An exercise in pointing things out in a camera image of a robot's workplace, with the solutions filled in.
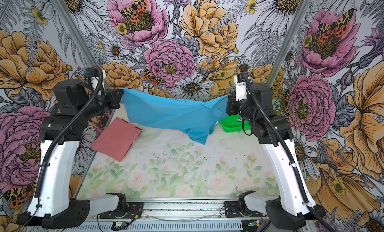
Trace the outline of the blue t shirt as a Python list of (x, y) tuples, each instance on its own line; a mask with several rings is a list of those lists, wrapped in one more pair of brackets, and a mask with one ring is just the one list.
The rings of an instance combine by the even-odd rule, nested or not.
[(157, 129), (179, 130), (202, 145), (216, 124), (228, 116), (227, 95), (202, 102), (125, 89), (122, 101), (130, 122)]

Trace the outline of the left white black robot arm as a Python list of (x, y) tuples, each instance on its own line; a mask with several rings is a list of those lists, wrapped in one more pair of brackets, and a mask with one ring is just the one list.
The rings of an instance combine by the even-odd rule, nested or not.
[(72, 166), (88, 121), (119, 109), (123, 90), (104, 89), (100, 79), (94, 86), (72, 79), (58, 83), (54, 94), (58, 102), (40, 132), (41, 164), (34, 198), (28, 210), (18, 215), (17, 224), (66, 229), (103, 213), (123, 217), (128, 211), (123, 194), (86, 200), (69, 197)]

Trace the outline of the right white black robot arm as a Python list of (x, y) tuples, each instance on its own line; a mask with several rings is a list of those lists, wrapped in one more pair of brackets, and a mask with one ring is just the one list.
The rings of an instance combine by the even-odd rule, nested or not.
[(238, 114), (249, 123), (251, 134), (267, 153), (280, 190), (275, 199), (263, 198), (254, 190), (245, 192), (239, 196), (238, 205), (245, 216), (266, 215), (278, 229), (297, 231), (307, 221), (324, 222), (326, 212), (305, 185), (291, 127), (285, 117), (274, 114), (272, 99), (272, 89), (266, 84), (245, 82), (237, 82), (236, 91), (228, 98), (227, 113)]

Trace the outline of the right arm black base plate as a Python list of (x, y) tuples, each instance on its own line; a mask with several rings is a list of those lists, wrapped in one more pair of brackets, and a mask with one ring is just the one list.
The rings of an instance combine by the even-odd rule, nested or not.
[(263, 218), (266, 215), (250, 211), (242, 212), (238, 201), (225, 201), (224, 202), (224, 215), (226, 218)]

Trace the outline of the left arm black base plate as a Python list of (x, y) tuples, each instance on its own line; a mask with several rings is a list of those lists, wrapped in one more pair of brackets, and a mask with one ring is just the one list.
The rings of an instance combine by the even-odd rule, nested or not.
[(112, 212), (105, 212), (99, 215), (100, 219), (134, 219), (141, 218), (143, 211), (143, 202), (127, 202), (122, 209), (116, 209)]

